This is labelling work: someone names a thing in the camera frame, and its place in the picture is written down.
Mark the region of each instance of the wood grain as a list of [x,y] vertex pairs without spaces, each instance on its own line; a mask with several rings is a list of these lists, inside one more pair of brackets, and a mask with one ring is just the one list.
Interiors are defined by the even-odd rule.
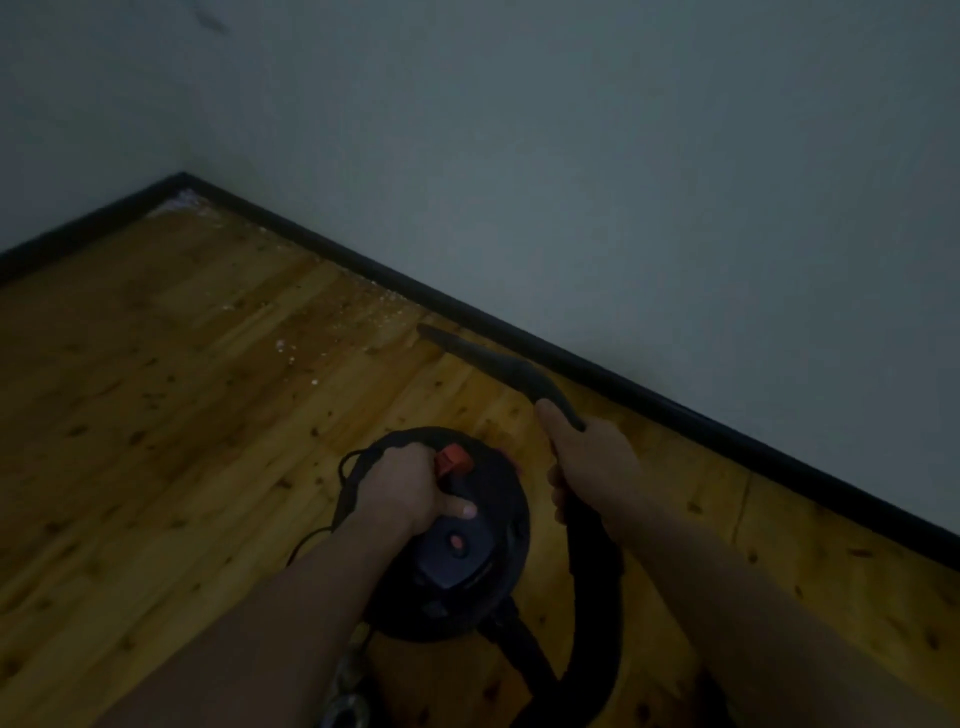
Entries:
[[[572,585],[548,445],[522,397],[419,341],[420,321],[455,328],[211,206],[0,289],[0,724],[88,725],[329,522],[343,453],[417,425],[522,467],[534,537],[516,600],[562,669]],[[620,424],[665,501],[960,715],[957,573],[560,384]],[[632,561],[624,600],[596,724],[690,724],[699,662]],[[400,726],[506,725],[528,698],[476,636],[376,637],[371,655]]]

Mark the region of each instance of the black baseboard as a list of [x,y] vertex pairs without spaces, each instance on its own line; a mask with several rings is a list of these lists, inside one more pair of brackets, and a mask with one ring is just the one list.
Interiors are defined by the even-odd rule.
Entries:
[[143,217],[186,187],[188,175],[179,172],[115,203],[94,210],[59,228],[38,235],[0,254],[0,285],[32,273],[77,252]]
[[0,282],[16,278],[24,272],[79,250],[97,237],[127,225],[185,187],[561,376],[583,384],[598,394],[669,427],[700,445],[729,457],[743,467],[810,498],[834,513],[933,561],[960,571],[960,536],[190,174],[175,175],[114,205],[41,235],[24,246],[31,248],[30,251],[17,253],[19,249],[14,248],[0,255]]

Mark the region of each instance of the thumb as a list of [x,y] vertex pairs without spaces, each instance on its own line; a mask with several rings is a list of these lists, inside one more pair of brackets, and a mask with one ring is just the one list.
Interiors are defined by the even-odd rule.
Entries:
[[578,434],[577,430],[567,420],[566,415],[560,411],[560,407],[550,400],[538,400],[534,406],[537,410],[537,419],[540,421],[540,427],[550,438],[555,446],[561,446],[570,440],[573,435]]
[[440,515],[469,521],[477,515],[477,507],[466,498],[442,495],[440,498]]

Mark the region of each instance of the vacuum cleaner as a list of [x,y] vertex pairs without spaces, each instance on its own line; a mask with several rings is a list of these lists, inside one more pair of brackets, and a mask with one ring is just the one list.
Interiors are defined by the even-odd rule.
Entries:
[[[585,428],[560,388],[529,362],[423,324],[418,331],[530,402],[552,401],[571,425]],[[440,517],[414,538],[381,578],[364,619],[372,630],[417,643],[475,629],[500,648],[530,690],[530,702],[513,726],[588,725],[603,710],[616,681],[623,629],[623,555],[599,515],[568,495],[575,624],[570,661],[558,677],[511,598],[530,546],[530,511],[514,464],[499,450],[445,427],[390,432],[345,458],[357,458],[349,475],[341,463],[333,528],[355,507],[360,482],[383,452],[411,443],[438,453],[439,487],[475,503],[477,516],[469,521]]]

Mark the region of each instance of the red latch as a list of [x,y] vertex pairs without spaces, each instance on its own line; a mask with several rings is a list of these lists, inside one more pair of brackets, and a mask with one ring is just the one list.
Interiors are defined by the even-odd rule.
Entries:
[[438,480],[450,473],[466,475],[473,470],[473,458],[467,454],[466,450],[454,443],[437,453],[433,459],[433,469]]

